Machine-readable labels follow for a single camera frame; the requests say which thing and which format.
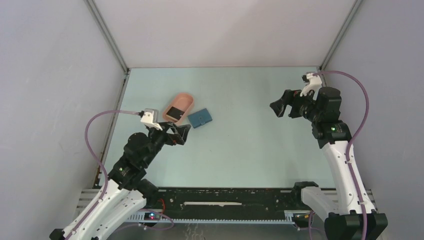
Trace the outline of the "pink oval tray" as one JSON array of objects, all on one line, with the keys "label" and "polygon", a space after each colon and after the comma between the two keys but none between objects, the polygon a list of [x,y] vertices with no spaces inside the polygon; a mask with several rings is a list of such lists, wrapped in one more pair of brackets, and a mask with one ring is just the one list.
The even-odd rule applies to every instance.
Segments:
[{"label": "pink oval tray", "polygon": [[[175,123],[176,125],[179,126],[187,118],[187,116],[189,115],[194,105],[195,105],[195,100],[191,94],[186,92],[178,93],[163,111],[162,118],[165,121]],[[172,119],[169,119],[168,117],[166,117],[166,112],[170,109],[170,107],[176,107],[185,112],[179,121],[173,121]]]}]

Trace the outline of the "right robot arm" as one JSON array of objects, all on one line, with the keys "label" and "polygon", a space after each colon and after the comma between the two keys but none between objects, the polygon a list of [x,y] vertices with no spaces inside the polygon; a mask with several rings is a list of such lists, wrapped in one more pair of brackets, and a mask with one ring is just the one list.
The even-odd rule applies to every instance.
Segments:
[{"label": "right robot arm", "polygon": [[279,118],[290,106],[290,118],[311,122],[312,135],[327,159],[335,183],[337,202],[313,182],[297,182],[290,201],[297,209],[308,206],[323,220],[328,240],[376,240],[388,226],[388,219],[384,213],[377,212],[364,187],[350,129],[339,119],[341,103],[341,92],[333,87],[306,94],[287,89],[281,98],[270,103]]}]

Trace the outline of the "blue card holder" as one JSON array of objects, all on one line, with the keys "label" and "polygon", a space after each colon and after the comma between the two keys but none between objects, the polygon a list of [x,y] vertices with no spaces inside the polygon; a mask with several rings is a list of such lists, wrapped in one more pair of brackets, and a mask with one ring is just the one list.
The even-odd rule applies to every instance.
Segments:
[{"label": "blue card holder", "polygon": [[187,116],[191,126],[196,129],[213,121],[211,114],[207,108],[203,108]]}]

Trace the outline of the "black credit card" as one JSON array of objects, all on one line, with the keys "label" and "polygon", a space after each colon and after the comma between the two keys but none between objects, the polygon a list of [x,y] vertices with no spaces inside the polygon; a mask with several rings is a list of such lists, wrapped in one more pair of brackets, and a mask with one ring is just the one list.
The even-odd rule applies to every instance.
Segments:
[{"label": "black credit card", "polygon": [[179,108],[171,106],[169,110],[165,113],[165,116],[177,122],[183,117],[184,114],[185,112],[183,110],[180,110]]}]

